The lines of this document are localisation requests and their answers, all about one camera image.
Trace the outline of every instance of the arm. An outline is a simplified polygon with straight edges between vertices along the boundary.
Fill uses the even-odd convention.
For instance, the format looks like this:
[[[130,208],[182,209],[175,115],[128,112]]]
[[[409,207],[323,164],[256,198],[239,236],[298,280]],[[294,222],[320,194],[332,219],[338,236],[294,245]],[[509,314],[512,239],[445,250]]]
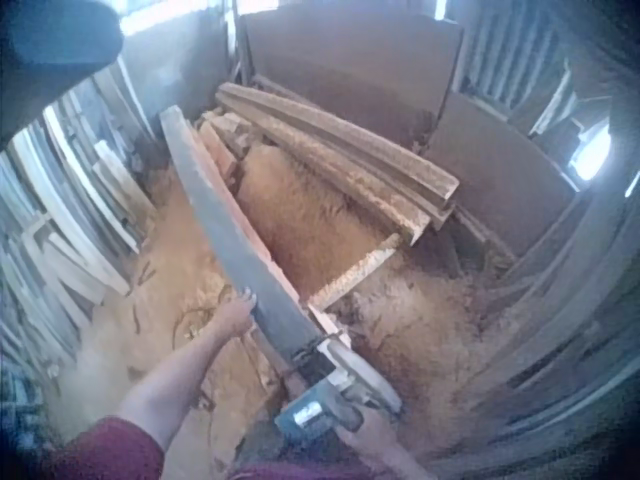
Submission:
[[[140,427],[166,451],[222,347],[253,325],[255,304],[255,295],[246,292],[220,306],[200,335],[164,359],[127,394],[116,416]]]
[[[364,423],[355,433],[336,428],[338,437],[353,448],[367,465],[379,465],[404,480],[437,480],[400,445],[389,421],[377,410],[359,407]]]

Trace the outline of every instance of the maroon shirt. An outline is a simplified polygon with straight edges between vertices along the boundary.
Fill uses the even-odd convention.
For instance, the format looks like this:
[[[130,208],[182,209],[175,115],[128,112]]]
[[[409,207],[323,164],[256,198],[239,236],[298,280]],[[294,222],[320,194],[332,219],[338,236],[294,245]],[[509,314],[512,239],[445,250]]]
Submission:
[[[47,464],[47,478],[64,480],[157,480],[162,475],[164,452],[141,428],[118,417],[100,420],[79,435]],[[306,468],[275,463],[234,472],[233,480],[313,480],[371,478],[362,468]]]

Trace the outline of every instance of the hand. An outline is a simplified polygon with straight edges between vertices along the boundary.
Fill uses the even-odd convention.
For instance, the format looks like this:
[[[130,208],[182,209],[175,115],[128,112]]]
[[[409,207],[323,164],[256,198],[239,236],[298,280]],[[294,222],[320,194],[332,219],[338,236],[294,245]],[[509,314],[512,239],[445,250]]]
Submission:
[[[394,450],[400,445],[391,423],[382,413],[367,407],[358,406],[356,408],[360,410],[364,418],[362,426],[357,432],[336,427],[336,434],[340,440],[353,448],[358,455],[377,460],[389,450]]]
[[[225,340],[241,337],[254,325],[251,311],[256,301],[255,294],[247,289],[240,297],[220,305],[209,324]]]

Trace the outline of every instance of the person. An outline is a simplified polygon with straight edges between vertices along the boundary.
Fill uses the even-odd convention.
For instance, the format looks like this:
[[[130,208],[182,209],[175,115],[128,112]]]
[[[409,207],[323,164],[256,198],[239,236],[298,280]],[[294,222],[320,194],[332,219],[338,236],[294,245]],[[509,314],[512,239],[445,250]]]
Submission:
[[[254,326],[251,312],[255,305],[255,295],[248,291],[221,305],[196,338],[131,389],[113,416],[56,452],[46,464],[45,476],[68,480],[160,478],[164,455],[198,397],[207,370],[227,342]],[[254,462],[233,468],[229,478],[373,478],[385,470],[400,478],[435,478],[400,446],[382,414],[364,407],[362,413],[364,422],[357,432],[336,429],[338,437],[362,459],[359,466]]]

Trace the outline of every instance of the sawdust-covered floor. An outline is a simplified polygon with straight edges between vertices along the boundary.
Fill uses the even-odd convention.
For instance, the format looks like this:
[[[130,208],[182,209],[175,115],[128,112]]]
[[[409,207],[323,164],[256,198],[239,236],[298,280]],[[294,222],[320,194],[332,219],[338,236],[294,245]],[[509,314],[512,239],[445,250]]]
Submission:
[[[254,148],[244,170],[238,202],[303,299],[390,233],[275,147]],[[173,170],[158,184],[156,229],[129,265],[133,292],[112,294],[94,310],[76,367],[61,373],[60,393],[48,395],[52,424],[65,441],[113,412],[139,378],[185,341],[192,319],[231,291]],[[137,285],[145,267],[152,275]],[[454,393],[491,350],[473,325],[471,284],[447,278],[425,236],[330,309],[404,399],[401,439],[415,453],[448,447],[466,428]],[[164,478],[222,477],[266,396],[255,367],[239,340],[225,348],[203,386],[213,414],[191,411]]]

